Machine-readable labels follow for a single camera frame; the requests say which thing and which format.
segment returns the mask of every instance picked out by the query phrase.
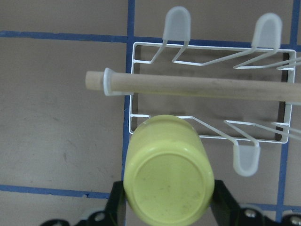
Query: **blue tape line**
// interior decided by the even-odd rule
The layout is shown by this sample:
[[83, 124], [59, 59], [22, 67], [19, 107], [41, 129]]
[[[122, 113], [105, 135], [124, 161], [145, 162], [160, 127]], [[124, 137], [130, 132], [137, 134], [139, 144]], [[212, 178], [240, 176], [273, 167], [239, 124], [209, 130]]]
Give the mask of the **blue tape line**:
[[15, 32], [1, 31], [2, 38], [32, 38], [50, 40], [73, 40], [73, 41], [101, 41], [126, 43], [126, 36], [97, 35], [97, 34], [71, 34], [71, 33], [49, 33], [49, 32]]
[[[127, 8], [127, 54], [126, 54], [126, 73], [131, 73], [132, 68], [132, 52], [134, 43], [134, 29], [135, 29], [135, 0], [128, 0]], [[129, 96], [124, 99], [124, 121], [123, 121], [123, 146], [122, 146], [122, 172], [121, 179], [124, 177], [124, 168], [127, 157], [127, 147], [130, 139], [129, 134]]]
[[[156, 38], [156, 37], [134, 37], [134, 42], [140, 41], [140, 42], [153, 42], [153, 43], [162, 43], [162, 38]], [[179, 41], [169, 41], [168, 43], [171, 44], [183, 44], [183, 42]], [[216, 40], [196, 40], [192, 39], [189, 42], [190, 45], [195, 46], [223, 46], [223, 47], [235, 47], [235, 48], [250, 48], [251, 43], [250, 42], [241, 42], [241, 41], [216, 41]], [[295, 45], [291, 44], [282, 44], [282, 49], [294, 49], [296, 51], [301, 52], [301, 46], [299, 46], [298, 49], [296, 49]]]
[[284, 210], [291, 210], [293, 213], [301, 213], [301, 206], [284, 206]]
[[294, 0], [292, 22], [291, 22], [291, 37], [290, 37], [290, 44], [294, 46], [297, 45], [299, 14], [300, 14], [300, 0]]
[[280, 172], [279, 172], [279, 181], [278, 181], [278, 195], [277, 195], [277, 211], [276, 211], [276, 221], [277, 222], [280, 222], [282, 219], [282, 212], [283, 212], [283, 206], [284, 206], [288, 147], [289, 147], [289, 142], [287, 142], [286, 144], [283, 144], [282, 150], [281, 150]]
[[95, 198], [95, 199], [108, 199], [110, 196], [110, 193], [102, 193], [102, 192], [73, 191], [73, 190], [12, 186], [12, 185], [0, 185], [0, 191], [30, 193], [30, 194], [51, 194], [51, 195], [70, 196], [70, 197], [87, 197], [87, 198]]

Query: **gray floor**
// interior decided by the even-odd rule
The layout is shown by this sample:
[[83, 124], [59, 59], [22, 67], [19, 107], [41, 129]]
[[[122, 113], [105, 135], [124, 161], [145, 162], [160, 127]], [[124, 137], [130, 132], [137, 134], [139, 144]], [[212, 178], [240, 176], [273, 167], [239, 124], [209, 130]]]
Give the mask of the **gray floor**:
[[[130, 0], [129, 4], [131, 9], [135, 6], [134, 35], [137, 40], [139, 37], [161, 37], [167, 11], [183, 5], [191, 13], [192, 39], [204, 40], [204, 43], [206, 40], [232, 44], [251, 42], [257, 18], [266, 12], [275, 12], [283, 20], [282, 43], [290, 45], [294, 2], [300, 3], [292, 0], [252, 3], [246, 0]], [[103, 71], [109, 67], [117, 72], [126, 71], [127, 35], [131, 32], [127, 23], [128, 2], [0, 0], [0, 3], [0, 225], [38, 226], [50, 218], [64, 218], [75, 224], [86, 210], [101, 209], [107, 200], [86, 195], [34, 194], [24, 192], [24, 189], [12, 192], [8, 188], [109, 193], [112, 183], [121, 179], [124, 98], [105, 97], [102, 93], [86, 90], [84, 79], [88, 70]], [[296, 44], [301, 44], [301, 35], [296, 40]], [[148, 56], [148, 51], [141, 53], [142, 57]], [[185, 66], [172, 68], [164, 62], [168, 54], [162, 55], [162, 61], [153, 65], [155, 67], [144, 65], [139, 72], [175, 72], [179, 75], [199, 72], [188, 71]], [[296, 73], [298, 83], [301, 82], [300, 71], [298, 68]], [[244, 73], [246, 78], [256, 76], [256, 72]], [[279, 79], [276, 73], [269, 78]], [[151, 114], [201, 114], [213, 124], [222, 117], [271, 121], [277, 116], [275, 103], [227, 102], [223, 105], [218, 100], [210, 103], [203, 100], [202, 105], [196, 105], [199, 103], [196, 98], [155, 99], [140, 95], [138, 110]], [[234, 115], [237, 104], [242, 108]], [[301, 129], [300, 118], [301, 107], [295, 106], [293, 127]], [[239, 202], [262, 204], [264, 212], [275, 219], [282, 146], [262, 144], [258, 172], [243, 178], [233, 169], [231, 143], [202, 141], [215, 178], [222, 179]], [[286, 212], [301, 210], [295, 208], [301, 206], [299, 147], [300, 142], [290, 140], [283, 203]], [[127, 225], [145, 224], [128, 208]], [[217, 224], [208, 209], [194, 225]]]

